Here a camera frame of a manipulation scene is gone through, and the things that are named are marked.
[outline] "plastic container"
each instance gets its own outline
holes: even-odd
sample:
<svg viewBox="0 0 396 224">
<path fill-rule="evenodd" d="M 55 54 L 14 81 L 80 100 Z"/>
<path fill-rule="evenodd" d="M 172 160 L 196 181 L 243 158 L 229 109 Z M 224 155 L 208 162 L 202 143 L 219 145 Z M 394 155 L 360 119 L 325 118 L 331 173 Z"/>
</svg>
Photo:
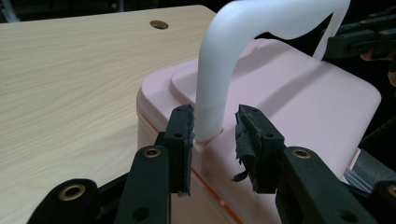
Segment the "plastic container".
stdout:
<svg viewBox="0 0 396 224">
<path fill-rule="evenodd" d="M 327 38 L 337 31 L 348 4 L 252 0 L 225 6 L 207 30 L 199 60 L 143 81 L 137 95 L 138 146 L 153 144 L 173 108 L 194 105 L 192 168 L 197 186 L 208 189 L 206 195 L 231 218 L 227 221 L 280 223 L 274 195 L 255 194 L 248 180 L 231 181 L 244 171 L 235 159 L 234 113 L 240 104 L 259 108 L 285 136 L 286 146 L 316 151 L 341 178 L 380 102 L 372 85 L 321 61 Z M 278 40 L 253 40 L 264 32 L 295 38 L 331 14 L 313 57 Z"/>
</svg>

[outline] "wooden table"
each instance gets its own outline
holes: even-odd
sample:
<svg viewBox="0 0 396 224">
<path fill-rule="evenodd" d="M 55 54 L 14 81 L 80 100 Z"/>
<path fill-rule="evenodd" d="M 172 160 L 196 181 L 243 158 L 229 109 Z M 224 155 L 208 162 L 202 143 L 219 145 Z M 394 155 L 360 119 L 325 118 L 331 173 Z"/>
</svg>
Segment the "wooden table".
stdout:
<svg viewBox="0 0 396 224">
<path fill-rule="evenodd" d="M 142 79 L 196 58 L 214 15 L 193 6 L 1 24 L 0 222 L 25 223 L 66 180 L 102 186 L 128 172 Z"/>
</svg>

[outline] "curved handle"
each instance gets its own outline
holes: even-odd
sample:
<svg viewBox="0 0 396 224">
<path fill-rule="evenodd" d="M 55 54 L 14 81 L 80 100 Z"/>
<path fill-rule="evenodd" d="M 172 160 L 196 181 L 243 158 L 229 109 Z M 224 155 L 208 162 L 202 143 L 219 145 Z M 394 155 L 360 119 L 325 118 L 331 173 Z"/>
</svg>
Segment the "curved handle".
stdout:
<svg viewBox="0 0 396 224">
<path fill-rule="evenodd" d="M 207 141 L 221 132 L 233 70 L 245 46 L 265 32 L 284 39 L 308 33 L 332 14 L 314 58 L 321 60 L 327 39 L 335 35 L 349 0 L 234 1 L 216 15 L 206 31 L 198 62 L 195 139 Z"/>
</svg>

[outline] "dark background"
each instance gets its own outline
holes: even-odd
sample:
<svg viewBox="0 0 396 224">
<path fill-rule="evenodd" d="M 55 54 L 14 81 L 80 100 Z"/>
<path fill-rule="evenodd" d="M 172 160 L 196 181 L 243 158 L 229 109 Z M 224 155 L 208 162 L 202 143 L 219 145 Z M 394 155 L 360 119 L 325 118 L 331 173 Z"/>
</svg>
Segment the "dark background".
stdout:
<svg viewBox="0 0 396 224">
<path fill-rule="evenodd" d="M 228 0 L 125 0 L 125 11 L 141 10 L 156 7 L 177 7 L 187 5 L 203 5 L 217 12 L 227 4 Z M 16 14 L 22 21 L 46 20 L 64 17 L 95 15 L 113 13 L 115 0 L 13 0 L 12 4 Z M 394 0 L 351 0 L 348 13 L 343 24 L 364 20 L 368 14 L 383 11 L 385 8 L 395 6 Z M 295 48 L 311 54 L 314 52 L 320 39 L 320 33 L 326 28 L 323 22 L 317 29 L 300 38 L 285 41 Z M 263 34 L 259 37 L 271 37 Z M 366 134 L 373 132 L 388 120 L 396 116 L 396 88 L 389 84 L 388 69 L 390 62 L 376 61 L 365 62 L 359 56 L 342 60 L 326 60 L 349 73 L 372 83 L 381 93 L 382 102 L 369 125 Z M 381 136 L 365 148 L 371 155 L 382 161 L 389 168 L 396 171 L 396 129 Z"/>
</svg>

